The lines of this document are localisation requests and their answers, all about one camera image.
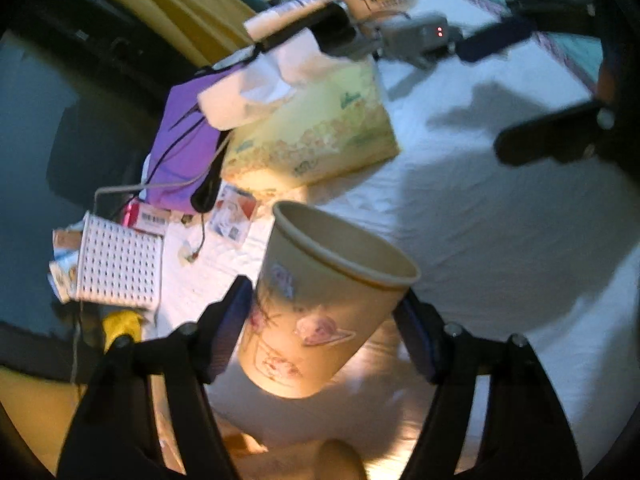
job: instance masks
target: gray floor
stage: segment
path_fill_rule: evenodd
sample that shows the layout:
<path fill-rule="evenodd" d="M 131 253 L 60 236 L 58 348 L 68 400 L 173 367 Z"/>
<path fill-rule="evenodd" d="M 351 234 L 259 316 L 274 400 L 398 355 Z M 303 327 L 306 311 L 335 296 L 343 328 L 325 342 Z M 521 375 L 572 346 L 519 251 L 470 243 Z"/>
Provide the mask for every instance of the gray floor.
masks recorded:
<path fill-rule="evenodd" d="M 47 282 L 51 231 L 81 219 L 98 186 L 139 179 L 157 124 L 158 118 L 102 86 L 99 71 L 80 72 L 73 59 L 4 35 L 0 322 L 71 337 L 78 306 L 60 305 Z M 85 323 L 90 338 L 98 327 L 91 309 Z"/>

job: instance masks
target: cup rim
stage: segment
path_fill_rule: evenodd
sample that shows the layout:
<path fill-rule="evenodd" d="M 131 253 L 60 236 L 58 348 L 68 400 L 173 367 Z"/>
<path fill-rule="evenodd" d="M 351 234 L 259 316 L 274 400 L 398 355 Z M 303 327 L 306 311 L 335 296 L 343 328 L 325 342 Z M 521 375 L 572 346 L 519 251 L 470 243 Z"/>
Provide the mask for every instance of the cup rim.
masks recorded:
<path fill-rule="evenodd" d="M 363 266 L 361 264 L 354 263 L 340 254 L 337 254 L 321 244 L 313 240 L 310 236 L 303 233 L 297 228 L 293 222 L 291 222 L 286 214 L 282 211 L 283 207 L 297 207 L 312 210 L 317 214 L 331 217 L 352 229 L 358 229 L 364 231 L 371 238 L 374 238 L 378 243 L 386 245 L 393 252 L 404 258 L 413 268 L 414 275 L 411 277 L 402 277 L 381 272 L 380 270 L 371 269 L 370 267 Z M 295 202 L 293 200 L 280 200 L 273 205 L 273 215 L 275 217 L 274 227 L 278 228 L 280 232 L 287 237 L 294 245 L 301 248 L 305 253 L 312 257 L 318 258 L 332 267 L 337 268 L 340 272 L 348 274 L 350 277 L 360 281 L 368 282 L 378 286 L 384 286 L 385 288 L 409 288 L 415 282 L 420 280 L 421 272 L 420 267 L 410 258 L 404 251 L 401 251 L 392 243 L 386 241 L 384 238 L 373 234 L 362 227 L 357 226 L 339 216 L 327 213 L 321 209 L 310 207 L 302 202 Z"/>

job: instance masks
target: table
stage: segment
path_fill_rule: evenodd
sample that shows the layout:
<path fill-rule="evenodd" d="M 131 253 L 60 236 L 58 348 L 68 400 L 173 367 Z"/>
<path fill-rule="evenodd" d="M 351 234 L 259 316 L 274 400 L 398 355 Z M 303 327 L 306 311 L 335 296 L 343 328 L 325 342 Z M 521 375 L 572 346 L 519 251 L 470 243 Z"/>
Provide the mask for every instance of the table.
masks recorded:
<path fill-rule="evenodd" d="M 479 0 L 421 0 L 412 12 L 443 12 L 450 22 L 479 27 L 495 19 L 487 9 Z M 423 273 L 418 296 L 446 320 L 488 338 L 525 333 L 587 472 L 640 400 L 640 198 L 622 174 L 596 160 L 513 170 L 492 152 L 501 129 L 588 98 L 565 61 L 538 38 L 475 66 L 446 60 L 431 74 L 380 62 L 401 155 L 313 186 L 308 199 L 412 256 Z M 187 267 L 177 252 L 185 241 L 197 244 L 199 231 L 172 224 L 157 334 L 197 319 L 236 274 L 255 280 L 271 225 L 268 216 L 255 221 L 240 250 L 207 237 Z M 479 380 L 461 468 L 475 459 L 487 389 Z M 309 399 L 270 396 L 235 359 L 208 394 L 217 413 L 267 446 L 347 440 L 375 479 L 399 476 L 433 389 L 413 370 L 389 320 Z"/>

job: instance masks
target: yellow curtain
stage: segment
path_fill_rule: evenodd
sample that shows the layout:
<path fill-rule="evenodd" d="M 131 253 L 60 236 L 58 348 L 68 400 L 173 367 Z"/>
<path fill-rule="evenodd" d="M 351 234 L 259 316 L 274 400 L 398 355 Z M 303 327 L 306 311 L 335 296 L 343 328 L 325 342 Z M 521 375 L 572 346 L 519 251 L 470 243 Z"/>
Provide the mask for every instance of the yellow curtain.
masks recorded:
<path fill-rule="evenodd" d="M 255 13 L 241 0 L 114 0 L 197 66 L 247 46 L 242 22 Z"/>

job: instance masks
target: purple bag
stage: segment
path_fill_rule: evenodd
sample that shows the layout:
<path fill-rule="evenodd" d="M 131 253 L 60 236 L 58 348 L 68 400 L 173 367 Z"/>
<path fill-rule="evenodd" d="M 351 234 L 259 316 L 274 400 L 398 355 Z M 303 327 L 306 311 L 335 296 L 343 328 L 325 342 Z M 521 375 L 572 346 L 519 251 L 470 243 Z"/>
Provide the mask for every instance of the purple bag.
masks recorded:
<path fill-rule="evenodd" d="M 150 180 L 151 184 L 164 182 L 172 184 L 191 180 L 203 173 L 211 164 L 220 140 L 220 131 L 210 126 L 196 108 L 198 94 L 223 77 L 235 72 L 238 68 L 239 66 L 236 65 L 224 72 L 204 75 L 171 88 L 164 107 L 160 129 L 151 148 L 149 176 L 151 176 L 162 154 L 171 144 L 187 130 L 195 127 L 164 157 Z M 196 182 L 186 186 L 151 188 L 146 192 L 146 202 L 163 209 L 196 214 L 193 205 L 191 205 L 191 196 L 206 177 L 207 175 L 204 174 Z"/>

